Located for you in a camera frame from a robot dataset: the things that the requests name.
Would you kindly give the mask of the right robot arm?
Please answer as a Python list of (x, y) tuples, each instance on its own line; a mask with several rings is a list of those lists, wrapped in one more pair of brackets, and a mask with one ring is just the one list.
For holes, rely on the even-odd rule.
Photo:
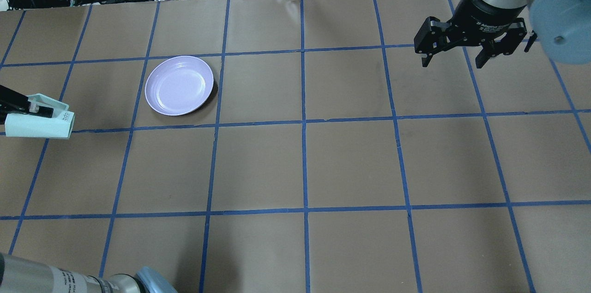
[(538, 40), (545, 55), (563, 64), (590, 62), (590, 0), (460, 0), (447, 22), (429, 16), (414, 38), (427, 67), (435, 54), (456, 47), (481, 47), (475, 62), (511, 55), (528, 34), (529, 51)]

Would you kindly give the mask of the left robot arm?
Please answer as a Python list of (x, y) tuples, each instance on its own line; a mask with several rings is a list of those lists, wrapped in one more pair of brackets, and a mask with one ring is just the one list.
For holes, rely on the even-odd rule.
[[(22, 95), (0, 87), (1, 123), (7, 137), (68, 139), (75, 114), (63, 102), (42, 94)], [(0, 257), (3, 293), (174, 293), (175, 288), (156, 270), (143, 267), (135, 275), (107, 279), (72, 272), (40, 262)]]

